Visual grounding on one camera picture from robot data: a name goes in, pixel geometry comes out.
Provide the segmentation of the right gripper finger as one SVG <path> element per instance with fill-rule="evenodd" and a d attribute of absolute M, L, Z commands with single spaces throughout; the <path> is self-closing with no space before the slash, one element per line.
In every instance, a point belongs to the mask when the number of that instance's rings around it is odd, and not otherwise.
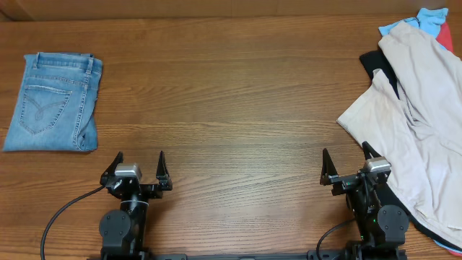
<path fill-rule="evenodd" d="M 362 143 L 362 151 L 366 160 L 380 157 L 380 154 L 367 141 Z"/>
<path fill-rule="evenodd" d="M 322 178 L 332 178 L 337 176 L 338 173 L 336 171 L 335 165 L 331 159 L 331 156 L 326 148 L 323 149 L 322 152 L 322 169 L 321 169 L 321 177 Z"/>

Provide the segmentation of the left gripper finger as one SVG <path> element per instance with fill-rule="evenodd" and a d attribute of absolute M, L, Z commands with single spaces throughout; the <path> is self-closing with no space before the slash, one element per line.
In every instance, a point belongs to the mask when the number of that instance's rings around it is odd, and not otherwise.
<path fill-rule="evenodd" d="M 116 171 L 116 167 L 119 163 L 123 162 L 123 153 L 120 151 L 112 161 L 112 163 L 107 167 L 107 169 L 101 175 L 101 178 L 109 178 L 110 176 L 114 175 Z"/>
<path fill-rule="evenodd" d="M 163 151 L 160 152 L 157 170 L 156 170 L 156 178 L 159 181 L 168 181 L 170 179 L 170 175 L 167 170 L 166 162 L 165 162 L 165 153 Z"/>

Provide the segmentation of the beige khaki shorts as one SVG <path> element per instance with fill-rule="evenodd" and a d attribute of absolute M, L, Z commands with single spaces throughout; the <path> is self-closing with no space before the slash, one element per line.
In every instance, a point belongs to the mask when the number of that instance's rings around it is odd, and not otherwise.
<path fill-rule="evenodd" d="M 400 22 L 379 46 L 397 80 L 372 84 L 338 118 L 391 163 L 387 184 L 431 236 L 461 247 L 461 60 L 423 30 Z"/>

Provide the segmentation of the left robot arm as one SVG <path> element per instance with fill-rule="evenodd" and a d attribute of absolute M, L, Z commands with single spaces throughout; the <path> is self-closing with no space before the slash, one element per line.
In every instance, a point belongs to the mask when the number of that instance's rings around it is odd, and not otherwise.
<path fill-rule="evenodd" d="M 108 193 L 120 200 L 120 208 L 106 213 L 99 224 L 103 239 L 101 259 L 153 259 L 144 247 L 149 201 L 161 199 L 165 191 L 173 189 L 165 153 L 157 164 L 157 183 L 143 184 L 141 169 L 136 163 L 125 163 L 119 152 L 101 175 L 100 183 Z"/>

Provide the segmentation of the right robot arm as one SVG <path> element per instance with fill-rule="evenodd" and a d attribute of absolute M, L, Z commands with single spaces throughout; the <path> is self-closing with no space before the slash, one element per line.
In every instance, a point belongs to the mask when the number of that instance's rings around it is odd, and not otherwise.
<path fill-rule="evenodd" d="M 322 153 L 320 184 L 331 186 L 334 196 L 345 195 L 346 204 L 353 218 L 325 232 L 319 239 L 315 254 L 323 258 L 321 244 L 332 232 L 351 222 L 358 227 L 360 239 L 350 241 L 345 248 L 337 252 L 333 259 L 406 259 L 406 253 L 399 246 L 406 240 L 409 217 L 396 205 L 383 205 L 376 189 L 387 183 L 391 174 L 391 164 L 368 142 L 362 143 L 365 164 L 357 173 L 340 176 L 327 149 Z"/>

